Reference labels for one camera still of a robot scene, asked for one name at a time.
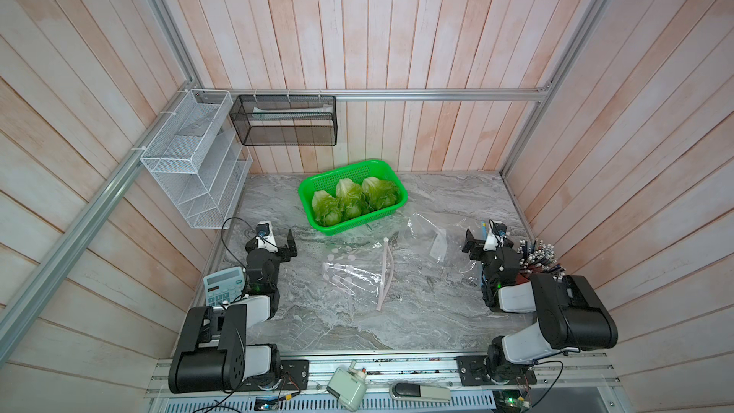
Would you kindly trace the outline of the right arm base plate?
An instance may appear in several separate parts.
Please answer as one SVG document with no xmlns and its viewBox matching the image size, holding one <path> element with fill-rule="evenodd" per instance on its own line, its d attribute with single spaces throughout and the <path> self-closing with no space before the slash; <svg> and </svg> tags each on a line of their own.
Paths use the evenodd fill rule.
<svg viewBox="0 0 734 413">
<path fill-rule="evenodd" d="M 489 356 L 456 357 L 462 386 L 482 385 L 534 385 L 537 378 L 531 365 L 508 363 Z"/>
</svg>

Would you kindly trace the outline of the clear zip bag blue seal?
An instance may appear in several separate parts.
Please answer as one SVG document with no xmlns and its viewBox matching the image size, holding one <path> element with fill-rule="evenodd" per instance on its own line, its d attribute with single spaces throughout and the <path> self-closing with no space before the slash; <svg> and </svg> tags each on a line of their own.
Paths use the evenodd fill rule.
<svg viewBox="0 0 734 413">
<path fill-rule="evenodd" d="M 478 287 L 482 267 L 463 252 L 466 231 L 478 239 L 487 236 L 484 222 L 461 214 L 414 212 L 399 232 L 399 245 L 420 271 L 443 282 Z"/>
</svg>

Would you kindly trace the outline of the chinese cabbage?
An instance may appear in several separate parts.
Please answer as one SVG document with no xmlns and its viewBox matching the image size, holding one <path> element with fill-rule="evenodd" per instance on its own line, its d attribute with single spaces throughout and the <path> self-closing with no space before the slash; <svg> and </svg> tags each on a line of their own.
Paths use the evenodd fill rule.
<svg viewBox="0 0 734 413">
<path fill-rule="evenodd" d="M 343 220 L 352 220 L 369 212 L 369 206 L 360 185 L 353 180 L 340 179 L 336 185 L 336 198 L 343 212 Z"/>
<path fill-rule="evenodd" d="M 362 184 L 362 193 L 372 210 L 382 210 L 394 206 L 401 199 L 397 185 L 376 177 L 366 178 Z"/>
<path fill-rule="evenodd" d="M 338 198 L 325 190 L 317 191 L 312 199 L 313 216 L 321 227 L 332 227 L 342 222 L 343 212 Z"/>
</svg>

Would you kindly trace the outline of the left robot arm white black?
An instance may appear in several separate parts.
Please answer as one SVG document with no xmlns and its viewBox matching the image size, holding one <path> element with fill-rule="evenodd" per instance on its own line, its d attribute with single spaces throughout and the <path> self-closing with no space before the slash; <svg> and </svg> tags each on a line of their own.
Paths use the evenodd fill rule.
<svg viewBox="0 0 734 413">
<path fill-rule="evenodd" d="M 205 304 L 187 312 L 173 354 L 168 388 L 174 394 L 275 389 L 282 363 L 272 343 L 249 344 L 248 329 L 276 314 L 280 265 L 297 256 L 289 231 L 277 246 L 271 223 L 257 226 L 246 261 L 204 278 Z"/>
</svg>

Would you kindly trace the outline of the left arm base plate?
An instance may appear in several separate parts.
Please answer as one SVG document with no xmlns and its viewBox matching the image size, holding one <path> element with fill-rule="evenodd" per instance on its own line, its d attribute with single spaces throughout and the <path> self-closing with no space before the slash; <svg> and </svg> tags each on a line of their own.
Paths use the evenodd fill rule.
<svg viewBox="0 0 734 413">
<path fill-rule="evenodd" d="M 308 387 L 310 363 L 307 359 L 285 359 L 277 369 L 248 381 L 260 391 L 303 391 Z"/>
</svg>

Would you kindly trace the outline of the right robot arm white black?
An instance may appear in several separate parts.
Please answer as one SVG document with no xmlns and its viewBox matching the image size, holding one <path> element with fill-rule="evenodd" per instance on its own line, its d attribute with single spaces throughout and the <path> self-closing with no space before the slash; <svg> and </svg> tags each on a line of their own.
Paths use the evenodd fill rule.
<svg viewBox="0 0 734 413">
<path fill-rule="evenodd" d="M 551 244 L 515 244 L 506 225 L 491 221 L 484 239 L 466 232 L 462 252 L 482 266 L 491 311 L 535 316 L 527 328 L 494 338 L 485 357 L 458 357 L 462 384 L 534 384 L 533 367 L 550 357 L 617 345 L 619 330 L 596 291 L 586 277 L 567 275 Z"/>
</svg>

